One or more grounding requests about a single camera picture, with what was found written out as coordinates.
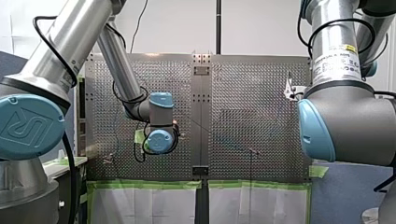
blue joint cap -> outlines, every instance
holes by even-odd
[[[52,101],[37,95],[0,99],[0,158],[29,160],[52,150],[64,134],[64,114]]]
[[[377,67],[378,67],[378,63],[376,61],[374,61],[372,66],[370,67],[370,70],[367,73],[366,77],[373,77],[376,73]]]
[[[170,92],[153,92],[149,97],[149,102],[164,108],[173,108],[174,106]]]
[[[305,155],[312,159],[335,161],[332,138],[315,106],[311,101],[303,99],[298,108],[301,145]]]
[[[173,143],[172,134],[165,130],[155,130],[148,136],[148,148],[157,154],[167,152]]]

white wall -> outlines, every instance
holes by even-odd
[[[39,38],[32,26],[37,15],[56,15],[65,0],[0,0],[0,50],[28,58]],[[130,47],[137,18],[145,0],[127,1],[116,23]],[[224,0],[222,9],[222,53],[241,55],[307,56],[296,34],[300,1]],[[215,52],[215,0],[148,0],[134,52]],[[47,29],[50,25],[42,21]],[[310,26],[303,21],[307,39]],[[369,83],[376,90],[393,89],[395,36],[378,61],[379,70]]]

perforated metal panel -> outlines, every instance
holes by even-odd
[[[297,104],[283,91],[288,72],[306,85],[307,59],[214,56],[212,66],[210,178],[305,181]]]
[[[193,178],[193,165],[208,165],[209,176],[201,178],[307,181],[296,103],[283,95],[288,72],[293,85],[306,85],[306,58],[212,56],[202,71],[191,55],[130,58],[142,86],[173,93],[183,137],[173,153],[136,162],[136,122],[123,116],[102,56],[92,55],[85,99],[90,180],[185,180]]]
[[[93,55],[86,64],[88,178],[191,179],[191,56],[134,54],[131,62],[142,86],[173,94],[174,119],[185,136],[173,153],[147,156],[145,162],[136,162],[133,141],[137,122],[124,117],[123,108],[113,95],[113,79],[104,59]]]

metal pole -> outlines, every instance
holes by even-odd
[[[221,54],[221,0],[216,5],[216,54]]]

robotic arm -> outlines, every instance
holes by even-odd
[[[42,42],[17,75],[4,77],[0,88],[0,158],[28,160],[53,149],[64,132],[64,114],[73,85],[96,40],[120,92],[130,119],[149,122],[148,150],[163,154],[175,148],[173,100],[168,92],[150,96],[140,88],[129,65],[110,16],[120,12],[125,0],[70,0],[53,23],[47,39],[72,69]]]
[[[149,123],[145,133],[147,147],[144,153],[151,155],[172,152],[177,146],[178,127],[173,123],[173,101],[169,92],[153,92],[148,97],[146,89],[139,86],[134,70],[129,64],[120,37],[114,32],[114,17],[99,36],[99,47],[117,85],[125,114],[128,118]]]
[[[362,20],[352,19],[358,8]],[[379,92],[363,80],[375,73],[375,55],[394,20],[396,1],[310,0],[303,1],[302,11],[313,29],[312,86],[298,103],[304,153],[395,167],[396,100],[376,99]],[[352,21],[361,24],[357,35]],[[395,208],[393,184],[379,208],[379,223],[394,223]]]
[[[39,32],[44,41],[21,72],[0,81],[2,223],[58,222],[58,184],[48,181],[38,157],[65,137],[64,115],[70,106],[67,93],[77,85],[77,74],[97,40],[127,117],[150,124],[147,146],[143,147],[145,153],[166,154],[177,146],[179,134],[173,124],[172,95],[168,92],[149,95],[142,91],[144,88],[139,86],[115,33],[112,16],[121,11],[125,2],[69,0],[57,18],[37,17],[37,31],[37,20],[56,18],[56,21],[46,35]],[[72,149],[66,143],[65,147],[70,148],[67,154],[70,163],[74,164]],[[73,173],[71,176],[72,182],[76,181]],[[72,195],[76,191],[74,183]],[[74,211],[71,208],[69,223],[74,223]]]

